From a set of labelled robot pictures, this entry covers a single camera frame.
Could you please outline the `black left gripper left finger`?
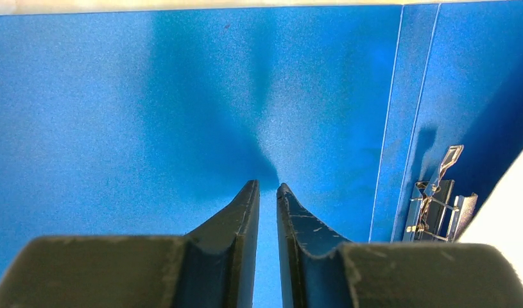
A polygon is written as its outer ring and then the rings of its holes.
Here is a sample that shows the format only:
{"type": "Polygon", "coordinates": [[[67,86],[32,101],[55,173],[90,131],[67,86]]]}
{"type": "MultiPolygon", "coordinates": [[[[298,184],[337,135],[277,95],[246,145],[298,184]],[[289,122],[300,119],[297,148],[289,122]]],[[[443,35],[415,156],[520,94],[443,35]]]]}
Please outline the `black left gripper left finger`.
{"type": "Polygon", "coordinates": [[[251,307],[259,183],[185,235],[44,236],[0,281],[0,307],[251,307]]]}

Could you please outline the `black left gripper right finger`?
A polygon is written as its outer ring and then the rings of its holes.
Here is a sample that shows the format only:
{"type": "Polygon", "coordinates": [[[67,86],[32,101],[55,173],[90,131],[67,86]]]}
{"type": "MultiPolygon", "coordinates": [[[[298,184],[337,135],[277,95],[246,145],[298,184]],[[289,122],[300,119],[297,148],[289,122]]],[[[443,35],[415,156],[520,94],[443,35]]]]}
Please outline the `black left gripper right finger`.
{"type": "Polygon", "coordinates": [[[486,244],[353,243],[277,190],[284,307],[523,307],[523,285],[486,244]]]}

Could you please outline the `blue plastic file folder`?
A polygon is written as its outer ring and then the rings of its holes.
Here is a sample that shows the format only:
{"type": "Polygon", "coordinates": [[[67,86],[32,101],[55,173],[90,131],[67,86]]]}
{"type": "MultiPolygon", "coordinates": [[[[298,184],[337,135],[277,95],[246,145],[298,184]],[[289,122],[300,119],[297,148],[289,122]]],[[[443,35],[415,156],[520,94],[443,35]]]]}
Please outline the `blue plastic file folder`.
{"type": "Polygon", "coordinates": [[[280,307],[281,183],[397,242],[455,144],[483,205],[523,149],[523,1],[0,15],[0,280],[36,237],[184,234],[258,180],[280,307]]]}

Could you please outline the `white printed paper stack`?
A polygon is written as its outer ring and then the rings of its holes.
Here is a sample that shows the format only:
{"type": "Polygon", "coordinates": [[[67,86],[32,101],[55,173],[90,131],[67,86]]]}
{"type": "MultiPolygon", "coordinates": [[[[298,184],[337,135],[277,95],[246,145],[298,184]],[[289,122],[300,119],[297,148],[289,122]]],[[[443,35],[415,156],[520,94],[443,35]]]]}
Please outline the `white printed paper stack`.
{"type": "Polygon", "coordinates": [[[459,239],[488,244],[513,266],[523,285],[523,150],[459,239]]]}

